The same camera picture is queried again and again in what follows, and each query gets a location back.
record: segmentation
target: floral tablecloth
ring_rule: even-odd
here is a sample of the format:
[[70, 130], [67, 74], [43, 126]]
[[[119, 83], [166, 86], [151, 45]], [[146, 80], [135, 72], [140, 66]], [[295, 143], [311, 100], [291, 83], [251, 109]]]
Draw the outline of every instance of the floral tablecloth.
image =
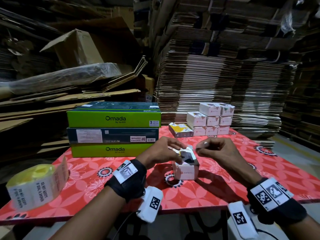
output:
[[[160, 136], [172, 137], [167, 126], [160, 129]], [[254, 141], [230, 130], [228, 137], [237, 146], [241, 155], [262, 176], [275, 177], [283, 186], [295, 194], [298, 201], [319, 202], [320, 181], [304, 170], [277, 156]], [[196, 147], [207, 138], [189, 137], [179, 140]], [[128, 157], [86, 157], [73, 158], [71, 149], [63, 153], [53, 164], [59, 164], [66, 157], [70, 177], [61, 194], [52, 202], [27, 212], [16, 212], [12, 203], [0, 210], [0, 224], [21, 222], [65, 221], [81, 210], [104, 187], [112, 173]], [[246, 188], [236, 182], [212, 159], [197, 157], [200, 163], [199, 179], [196, 181], [175, 180], [171, 163], [158, 164], [148, 170], [147, 185], [163, 191], [164, 198], [160, 213], [198, 211], [204, 208], [222, 209], [229, 202], [247, 201]], [[124, 211], [134, 211], [141, 200], [133, 200]]]

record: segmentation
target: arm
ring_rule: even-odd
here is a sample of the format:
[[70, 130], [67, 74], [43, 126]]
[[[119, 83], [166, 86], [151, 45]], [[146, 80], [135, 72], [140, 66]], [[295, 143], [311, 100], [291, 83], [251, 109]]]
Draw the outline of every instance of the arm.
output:
[[[186, 146], [177, 139], [161, 137], [151, 147], [136, 157], [136, 159], [140, 161], [146, 169], [154, 167], [157, 163], [166, 163], [168, 161], [181, 163], [181, 157], [174, 151], [169, 150], [168, 146], [177, 150], [186, 148]], [[63, 225], [52, 236], [51, 240], [104, 239], [125, 203], [126, 200], [124, 198], [117, 195], [107, 186]]]
[[[262, 179], [229, 138], [208, 138], [196, 146], [196, 152], [201, 157], [214, 159], [234, 180], [246, 188], [256, 185]], [[282, 227], [282, 230], [290, 240], [316, 240], [320, 236], [320, 225], [310, 216], [298, 223]]]

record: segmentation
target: black wrist strap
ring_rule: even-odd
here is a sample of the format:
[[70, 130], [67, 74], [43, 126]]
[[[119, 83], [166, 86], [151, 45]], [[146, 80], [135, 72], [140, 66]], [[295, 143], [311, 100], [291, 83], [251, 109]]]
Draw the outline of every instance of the black wrist strap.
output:
[[[268, 180], [268, 178], [262, 178], [257, 185]], [[301, 222], [307, 216], [306, 209], [299, 204], [293, 198], [290, 198], [285, 203], [274, 208], [273, 210], [266, 211], [266, 209], [260, 204], [257, 198], [250, 191], [257, 185], [247, 189], [248, 199], [251, 204], [251, 208], [254, 210], [255, 214], [258, 214], [258, 220], [263, 224], [273, 224], [276, 222], [279, 226], [285, 227], [291, 224]]]
[[131, 199], [140, 198], [145, 194], [144, 186], [146, 184], [147, 176], [147, 169], [141, 162], [137, 159], [130, 160], [130, 162], [138, 170], [136, 173], [126, 179], [122, 184], [120, 184], [117, 178], [113, 175], [105, 184], [105, 187], [109, 186], [117, 195], [124, 198], [127, 203]]

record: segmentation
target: green box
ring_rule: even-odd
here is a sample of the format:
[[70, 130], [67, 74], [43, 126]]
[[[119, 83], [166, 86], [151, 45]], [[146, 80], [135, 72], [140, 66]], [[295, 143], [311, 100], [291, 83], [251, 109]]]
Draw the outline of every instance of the green box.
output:
[[159, 128], [158, 103], [90, 102], [67, 112], [71, 128]]
[[71, 151], [73, 157], [136, 157], [152, 145], [84, 143], [71, 145]]

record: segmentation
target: black cable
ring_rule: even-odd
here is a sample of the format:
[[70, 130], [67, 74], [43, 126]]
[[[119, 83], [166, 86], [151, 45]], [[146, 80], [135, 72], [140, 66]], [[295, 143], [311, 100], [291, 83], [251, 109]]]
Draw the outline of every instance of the black cable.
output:
[[261, 230], [261, 229], [256, 229], [256, 230], [257, 230], [257, 232], [263, 232], [263, 233], [265, 233], [265, 234], [268, 234], [269, 236], [273, 237], [275, 240], [279, 240], [278, 238], [276, 238], [274, 235], [272, 235], [272, 234], [269, 233], [269, 232], [266, 232], [266, 231]]
[[128, 218], [129, 218], [133, 213], [137, 213], [137, 212], [140, 212], [140, 210], [131, 212], [131, 213], [127, 216], [127, 218], [126, 218], [126, 219], [122, 222], [122, 224], [119, 226], [119, 228], [118, 228], [117, 232], [115, 233], [115, 235], [113, 236], [112, 240], [115, 239], [115, 237], [117, 236], [119, 230], [121, 229], [121, 227], [123, 226], [123, 224], [128, 220]]

